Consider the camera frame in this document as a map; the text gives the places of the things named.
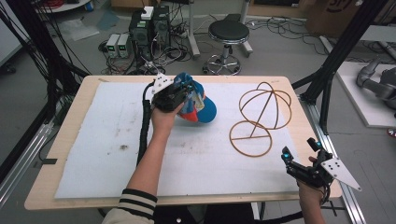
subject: floor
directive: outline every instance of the floor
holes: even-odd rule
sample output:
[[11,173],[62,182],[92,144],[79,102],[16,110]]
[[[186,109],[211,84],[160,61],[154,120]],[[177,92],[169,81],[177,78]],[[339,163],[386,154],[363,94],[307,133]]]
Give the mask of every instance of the floor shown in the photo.
[[[85,25],[96,25],[108,16],[108,9],[96,9],[87,13],[83,8],[73,10],[73,13],[60,13],[57,15],[59,22],[83,18]],[[102,74],[106,69],[106,60],[98,50],[101,42],[108,39],[112,33],[128,31],[129,14],[116,12],[120,20],[108,30],[99,30],[99,35],[86,39],[73,41],[67,40],[81,62],[92,74]],[[166,74],[173,75],[188,72],[192,75],[201,75],[205,60],[212,54],[218,53],[222,45],[208,38],[205,34],[211,17],[196,19],[195,25],[202,24],[196,40],[201,51],[201,57],[186,62],[171,63],[165,67]],[[246,54],[234,48],[233,55],[240,59],[243,68],[240,76],[285,76],[290,82],[295,82],[316,72],[326,60],[324,47],[317,38],[305,37],[291,39],[281,36],[276,28],[260,27],[250,23],[249,44],[254,52],[247,58]],[[305,32],[304,26],[290,25],[293,31]],[[59,38],[54,37],[60,51],[64,49],[59,45]],[[381,55],[384,62],[395,63],[380,49],[367,48],[367,42],[359,43],[350,53],[348,61],[369,61],[376,55]],[[18,143],[19,139],[29,127],[35,116],[46,103],[46,83],[35,69],[29,56],[22,50],[10,62],[17,68],[15,74],[1,71],[0,74],[0,162]],[[304,92],[306,87],[296,90]],[[363,188],[363,192],[355,191],[355,196],[367,223],[392,223],[396,219],[396,178],[391,171],[396,169],[396,140],[386,134],[385,129],[366,128],[359,114],[351,104],[340,81],[335,78],[332,85],[332,99],[330,104],[329,133],[338,156],[344,161],[349,171],[355,176]],[[50,149],[50,143],[43,149],[42,156]],[[38,160],[32,162],[29,169],[22,177],[18,186],[13,190],[7,202],[0,210],[2,223],[100,223],[103,218],[96,209],[73,209],[55,211],[27,211],[24,209],[24,200],[30,187],[39,172]],[[333,200],[334,206],[343,207],[341,199]],[[192,207],[195,213],[202,210]],[[300,210],[298,202],[272,202],[265,207],[264,219],[282,217]],[[327,223],[349,223],[347,212],[337,210],[336,216],[331,210],[322,211]],[[295,220],[291,223],[303,223]]]

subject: black pole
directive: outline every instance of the black pole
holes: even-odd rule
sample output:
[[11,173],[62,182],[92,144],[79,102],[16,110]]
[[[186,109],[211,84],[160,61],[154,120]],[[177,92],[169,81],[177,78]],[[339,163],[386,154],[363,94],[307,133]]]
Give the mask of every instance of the black pole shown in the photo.
[[328,134],[327,118],[332,79],[387,2],[388,0],[365,0],[319,70],[314,75],[292,84],[292,87],[297,89],[311,82],[306,92],[301,95],[301,99],[309,104],[314,104],[323,92],[319,125],[325,134]]

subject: stool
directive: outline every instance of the stool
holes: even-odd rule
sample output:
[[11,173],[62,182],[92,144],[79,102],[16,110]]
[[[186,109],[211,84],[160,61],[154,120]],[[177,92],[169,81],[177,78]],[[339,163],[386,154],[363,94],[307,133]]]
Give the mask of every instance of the stool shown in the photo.
[[224,44],[221,55],[210,57],[203,67],[215,75],[237,75],[241,72],[241,63],[233,55],[232,45],[242,44],[248,40],[249,31],[239,21],[215,21],[209,26],[210,38]]

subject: wire frame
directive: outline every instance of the wire frame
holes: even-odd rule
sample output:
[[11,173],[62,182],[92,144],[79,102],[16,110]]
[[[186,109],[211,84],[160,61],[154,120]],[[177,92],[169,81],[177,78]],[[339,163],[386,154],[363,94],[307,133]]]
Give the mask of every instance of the wire frame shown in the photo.
[[[279,103],[289,109],[287,119],[279,119]],[[260,113],[257,106],[262,106]],[[268,82],[262,82],[256,90],[247,91],[239,100],[239,111],[245,120],[235,123],[229,137],[233,147],[248,157],[260,157],[267,154],[272,147],[273,138],[270,131],[278,130],[291,120],[291,98],[284,91],[276,91]]]

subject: white board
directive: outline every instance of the white board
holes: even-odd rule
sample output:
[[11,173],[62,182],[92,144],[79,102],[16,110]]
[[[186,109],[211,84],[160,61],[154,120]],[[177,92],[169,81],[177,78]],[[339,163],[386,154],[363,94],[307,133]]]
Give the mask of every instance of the white board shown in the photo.
[[[396,119],[394,118],[396,111],[387,107],[382,100],[376,98],[372,91],[356,85],[358,73],[366,65],[367,63],[343,63],[338,69],[341,83],[367,127],[396,127]],[[394,65],[379,64],[371,80],[379,82],[382,72],[393,67]]]
[[[100,84],[67,158],[55,198],[120,197],[136,164],[142,92],[146,86],[147,83]],[[239,99],[256,87],[257,84],[204,84],[205,94],[216,104],[218,114],[207,124],[176,118],[163,159],[159,196],[298,190],[280,158],[284,146],[297,157],[287,128],[270,131],[274,143],[263,157],[246,157],[230,143],[232,126],[244,120],[238,109]],[[262,106],[252,110],[260,112]]]

